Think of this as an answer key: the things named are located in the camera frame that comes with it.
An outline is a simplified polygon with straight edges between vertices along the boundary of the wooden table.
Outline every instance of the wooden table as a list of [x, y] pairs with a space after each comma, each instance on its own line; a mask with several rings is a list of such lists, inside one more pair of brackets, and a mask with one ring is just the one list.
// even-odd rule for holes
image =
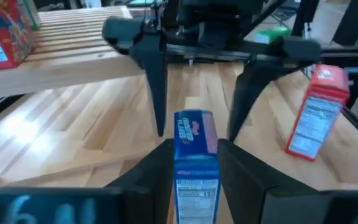
[[[110, 50], [95, 28], [117, 8], [102, 9], [103, 16], [96, 10], [73, 11], [69, 19], [62, 12], [42, 15], [49, 17], [45, 24], [51, 27], [38, 33], [43, 46], [19, 68], [0, 71], [0, 96], [124, 78], [28, 94], [0, 114], [0, 185], [102, 187], [156, 146], [144, 75], [130, 59]], [[87, 15], [93, 19], [82, 21]], [[92, 25], [78, 31], [84, 24]], [[211, 110], [218, 136], [226, 137], [241, 72], [236, 63], [169, 66], [164, 137], [173, 137], [173, 113], [190, 108]], [[271, 83], [255, 102], [236, 144], [318, 190], [358, 189], [358, 130], [343, 115], [315, 162], [283, 151], [307, 84], [300, 72]], [[29, 139], [28, 133], [17, 133], [26, 128], [36, 135]], [[218, 223], [228, 220], [222, 195]]]

